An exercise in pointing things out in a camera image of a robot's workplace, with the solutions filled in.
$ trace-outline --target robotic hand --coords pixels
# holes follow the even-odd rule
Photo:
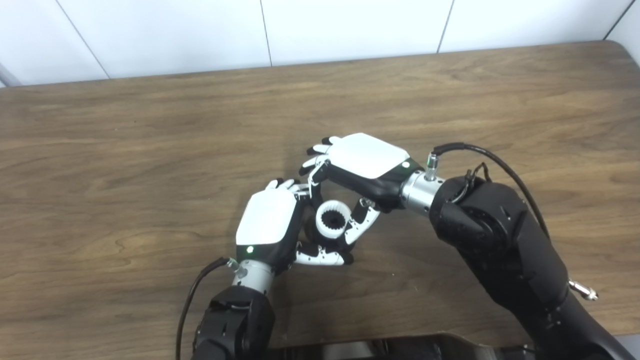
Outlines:
[[[496,162],[518,184],[535,216],[514,189],[494,183],[484,163],[465,176],[436,176],[439,156],[470,150]],[[597,294],[571,281],[549,240],[544,220],[522,180],[486,149],[465,143],[435,147],[426,169],[409,154],[362,133],[325,138],[307,151],[311,201],[331,180],[374,203],[384,213],[407,208],[429,217],[436,235],[456,247],[491,298],[511,311],[551,359],[633,359],[569,292]],[[484,168],[484,179],[477,176]]]
[[[293,263],[349,263],[348,253],[298,241],[309,200],[308,186],[295,180],[273,180],[263,191],[253,194],[236,232],[237,261],[221,259],[212,263],[214,266],[204,270],[191,289],[180,319],[177,359],[182,324],[193,292],[202,277],[214,268],[226,263],[235,277],[232,285],[209,303],[193,342],[193,360],[257,358],[268,345],[275,321],[267,298],[273,278]]]

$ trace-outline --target fingertip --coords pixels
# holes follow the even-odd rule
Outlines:
[[[286,180],[278,185],[278,189],[288,189],[293,185],[293,179]]]
[[[265,189],[275,189],[278,187],[278,180],[271,180]]]

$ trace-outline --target metal screw fitting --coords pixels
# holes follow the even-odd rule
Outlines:
[[[580,296],[584,300],[589,300],[589,301],[598,300],[598,293],[594,289],[590,288],[589,286],[584,286],[577,281],[573,281],[569,279],[569,288],[571,288],[571,290],[580,294]]]
[[[231,271],[236,273],[238,279],[242,279],[247,274],[247,269],[243,268],[234,258],[229,258],[229,261],[227,261],[227,266],[231,269]]]
[[[427,169],[425,169],[424,171],[424,179],[426,181],[435,181],[437,171],[438,171],[438,156],[434,153],[431,153],[427,158]]]

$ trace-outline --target wooden table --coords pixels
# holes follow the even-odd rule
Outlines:
[[[189,285],[234,255],[249,196],[297,176],[322,137],[360,131],[419,161],[444,142],[497,152],[599,291],[589,312],[640,331],[640,71],[591,42],[0,90],[0,358],[170,358]],[[440,174],[482,160],[448,154]],[[527,339],[425,218],[381,217],[354,255],[276,280],[272,346]],[[204,282],[186,342],[231,279]]]

